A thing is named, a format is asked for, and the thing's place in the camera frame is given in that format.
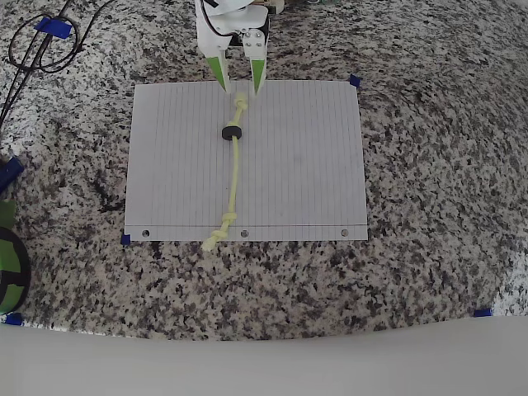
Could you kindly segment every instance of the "blue tape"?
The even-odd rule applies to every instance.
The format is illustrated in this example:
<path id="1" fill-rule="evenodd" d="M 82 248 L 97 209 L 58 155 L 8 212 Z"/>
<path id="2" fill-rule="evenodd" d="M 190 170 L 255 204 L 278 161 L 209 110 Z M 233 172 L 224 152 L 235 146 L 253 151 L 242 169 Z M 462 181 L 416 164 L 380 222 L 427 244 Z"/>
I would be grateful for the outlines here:
<path id="1" fill-rule="evenodd" d="M 473 316 L 475 318 L 483 318 L 484 316 L 493 316 L 493 311 L 491 308 L 475 309 Z"/>
<path id="2" fill-rule="evenodd" d="M 11 313 L 6 317 L 5 324 L 11 324 L 12 326 L 21 326 L 24 322 L 24 318 L 21 313 L 15 312 Z"/>
<path id="3" fill-rule="evenodd" d="M 0 194 L 22 173 L 24 167 L 17 157 L 9 160 L 5 167 L 0 169 Z"/>
<path id="4" fill-rule="evenodd" d="M 350 85 L 353 85 L 356 88 L 360 87 L 361 79 L 356 77 L 354 74 L 350 75 Z"/>
<path id="5" fill-rule="evenodd" d="M 57 19 L 43 18 L 42 21 L 35 26 L 35 29 L 42 31 L 43 33 L 49 33 L 60 39 L 67 39 L 72 31 L 72 26 Z"/>
<path id="6" fill-rule="evenodd" d="M 130 236 L 125 233 L 121 235 L 121 245 L 129 246 L 130 245 Z"/>

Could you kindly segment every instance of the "lined paper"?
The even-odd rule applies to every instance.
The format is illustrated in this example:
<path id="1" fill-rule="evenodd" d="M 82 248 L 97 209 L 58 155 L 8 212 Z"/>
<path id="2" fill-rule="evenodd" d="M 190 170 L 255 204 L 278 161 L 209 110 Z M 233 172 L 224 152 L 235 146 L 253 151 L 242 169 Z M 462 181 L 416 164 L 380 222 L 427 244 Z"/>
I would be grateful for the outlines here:
<path id="1" fill-rule="evenodd" d="M 367 239 L 356 88 L 347 82 L 247 81 L 232 241 Z M 204 240 L 228 209 L 233 155 L 221 130 L 234 93 L 217 82 L 137 85 L 125 233 L 132 241 Z"/>

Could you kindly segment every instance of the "granite countertop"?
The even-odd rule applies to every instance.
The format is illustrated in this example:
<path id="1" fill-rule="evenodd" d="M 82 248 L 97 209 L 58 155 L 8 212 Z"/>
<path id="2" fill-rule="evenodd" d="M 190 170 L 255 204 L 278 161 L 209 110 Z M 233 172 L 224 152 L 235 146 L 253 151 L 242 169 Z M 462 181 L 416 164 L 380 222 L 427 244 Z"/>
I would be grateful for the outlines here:
<path id="1" fill-rule="evenodd" d="M 86 29 L 98 6 L 73 0 Z M 0 6 L 0 54 L 62 1 Z M 270 79 L 362 78 L 369 241 L 120 245 L 134 85 L 213 79 L 193 2 L 118 0 L 2 131 L 26 171 L 3 198 L 33 265 L 26 325 L 267 339 L 527 314 L 528 11 L 513 1 L 342 2 L 271 21 Z M 233 51 L 233 78 L 249 63 Z M 15 73 L 0 72 L 0 98 Z"/>

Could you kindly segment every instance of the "yellow rope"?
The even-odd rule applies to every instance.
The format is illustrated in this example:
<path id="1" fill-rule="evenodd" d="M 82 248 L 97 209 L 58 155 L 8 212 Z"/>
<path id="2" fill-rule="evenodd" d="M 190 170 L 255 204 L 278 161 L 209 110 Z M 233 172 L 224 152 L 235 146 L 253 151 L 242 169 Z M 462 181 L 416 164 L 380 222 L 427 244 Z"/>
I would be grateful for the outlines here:
<path id="1" fill-rule="evenodd" d="M 242 112 L 248 108 L 248 99 L 246 96 L 239 92 L 235 97 L 235 105 L 237 106 L 237 112 L 232 121 L 228 123 L 228 126 L 240 127 L 240 117 Z M 229 207 L 228 212 L 222 216 L 222 226 L 220 229 L 216 229 L 211 234 L 210 238 L 207 238 L 201 245 L 201 248 L 206 251 L 212 251 L 216 243 L 222 239 L 228 237 L 229 225 L 237 219 L 235 213 L 235 201 L 237 198 L 237 183 L 238 183 L 238 139 L 233 136 L 233 177 L 231 178 L 231 192 L 229 193 Z"/>

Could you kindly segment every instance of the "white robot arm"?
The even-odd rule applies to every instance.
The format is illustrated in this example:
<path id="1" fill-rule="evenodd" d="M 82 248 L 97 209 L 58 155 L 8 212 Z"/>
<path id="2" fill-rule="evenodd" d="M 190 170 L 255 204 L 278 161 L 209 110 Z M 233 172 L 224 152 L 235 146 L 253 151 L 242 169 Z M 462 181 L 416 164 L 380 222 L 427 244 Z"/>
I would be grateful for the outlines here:
<path id="1" fill-rule="evenodd" d="M 268 9 L 252 4 L 253 0 L 195 0 L 198 48 L 207 58 L 214 76 L 230 92 L 225 50 L 230 45 L 243 46 L 249 58 L 255 94 L 266 80 Z M 272 4 L 277 12 L 284 0 Z"/>

